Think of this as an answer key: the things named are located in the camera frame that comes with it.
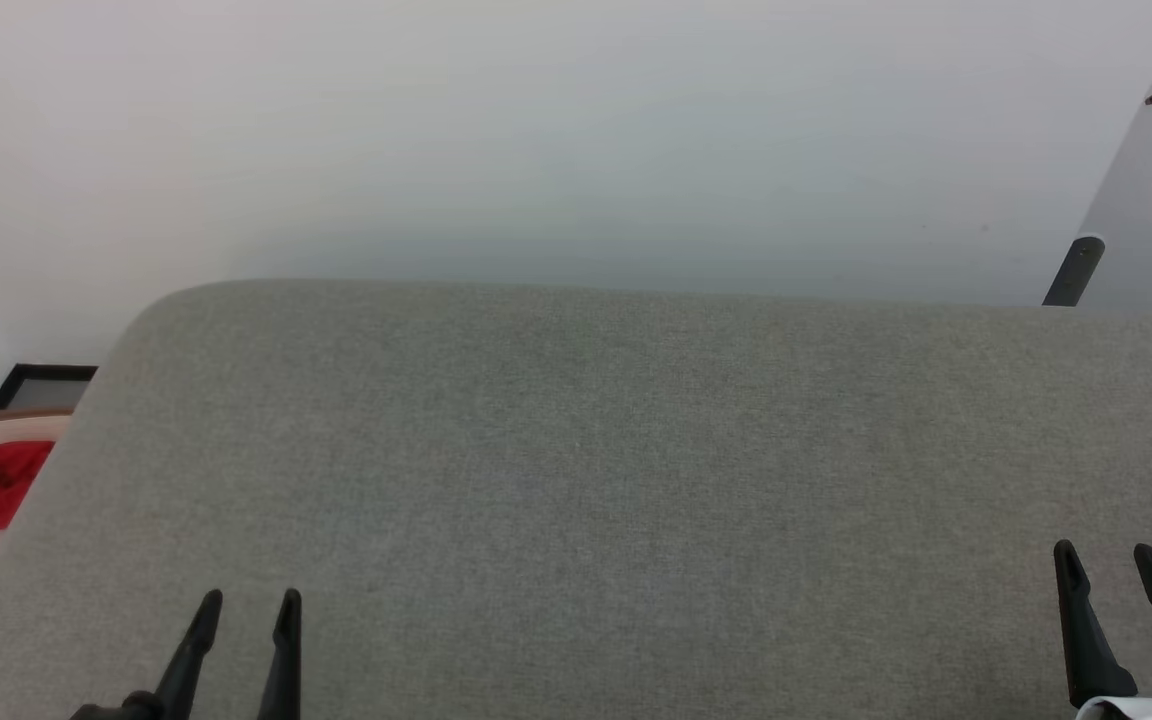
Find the black rectangular frame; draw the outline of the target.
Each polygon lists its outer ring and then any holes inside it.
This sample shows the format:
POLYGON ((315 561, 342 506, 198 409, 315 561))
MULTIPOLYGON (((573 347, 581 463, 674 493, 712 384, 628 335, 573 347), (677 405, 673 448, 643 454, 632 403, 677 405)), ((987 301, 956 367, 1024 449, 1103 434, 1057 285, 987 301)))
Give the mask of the black rectangular frame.
POLYGON ((65 364, 14 365, 0 386, 0 411, 73 409, 92 381, 97 366, 65 364))

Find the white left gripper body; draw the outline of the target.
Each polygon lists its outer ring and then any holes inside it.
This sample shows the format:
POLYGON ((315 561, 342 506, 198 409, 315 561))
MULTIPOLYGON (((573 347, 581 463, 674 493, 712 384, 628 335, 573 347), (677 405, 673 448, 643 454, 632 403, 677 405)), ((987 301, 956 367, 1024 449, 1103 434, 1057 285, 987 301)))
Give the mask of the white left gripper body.
POLYGON ((161 720, 162 705, 156 694, 134 691, 118 706, 82 705, 70 720, 161 720))

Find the grey fabric sofa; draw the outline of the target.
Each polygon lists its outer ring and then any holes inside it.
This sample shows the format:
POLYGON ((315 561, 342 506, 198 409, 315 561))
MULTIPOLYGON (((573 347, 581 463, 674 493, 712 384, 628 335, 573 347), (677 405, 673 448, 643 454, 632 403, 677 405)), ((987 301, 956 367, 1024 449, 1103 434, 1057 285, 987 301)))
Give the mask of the grey fabric sofa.
POLYGON ((0 543, 0 720, 1069 720, 1053 544, 1152 694, 1152 318, 364 281, 129 324, 0 543))

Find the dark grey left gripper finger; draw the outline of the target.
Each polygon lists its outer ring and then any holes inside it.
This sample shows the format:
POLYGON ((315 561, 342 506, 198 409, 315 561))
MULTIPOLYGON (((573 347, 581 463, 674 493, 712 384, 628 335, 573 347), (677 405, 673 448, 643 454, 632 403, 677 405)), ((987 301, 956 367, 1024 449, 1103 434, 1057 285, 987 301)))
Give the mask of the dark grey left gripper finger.
POLYGON ((223 592, 211 589, 191 620, 156 688, 156 720, 189 720, 202 665, 214 643, 223 606, 223 592))
POLYGON ((271 641, 268 679, 262 691, 259 720, 300 720, 302 687, 302 596, 296 588, 285 591, 271 641))

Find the dark grey metal post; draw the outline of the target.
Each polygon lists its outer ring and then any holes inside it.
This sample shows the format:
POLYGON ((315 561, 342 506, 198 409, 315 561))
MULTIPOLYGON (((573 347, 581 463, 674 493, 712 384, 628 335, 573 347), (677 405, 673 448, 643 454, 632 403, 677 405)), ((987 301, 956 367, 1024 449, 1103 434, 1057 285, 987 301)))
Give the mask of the dark grey metal post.
POLYGON ((1105 250, 1105 241, 1097 234, 1084 234, 1074 240, 1044 295, 1043 306, 1078 305, 1105 250))

